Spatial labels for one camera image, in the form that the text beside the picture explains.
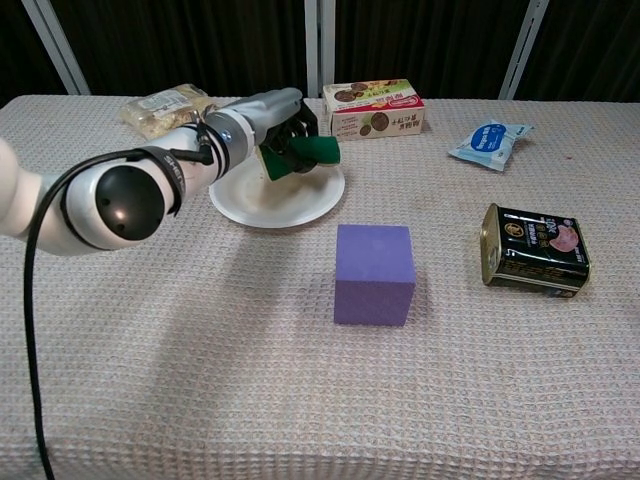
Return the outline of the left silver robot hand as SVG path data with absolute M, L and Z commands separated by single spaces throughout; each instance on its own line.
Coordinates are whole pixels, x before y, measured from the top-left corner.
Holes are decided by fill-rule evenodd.
M 318 119 L 293 87 L 258 93 L 236 100 L 220 109 L 207 109 L 205 124 L 221 140 L 230 169 L 264 147 L 290 173 L 307 173 L 317 162 L 294 151 L 294 138 L 319 134 Z

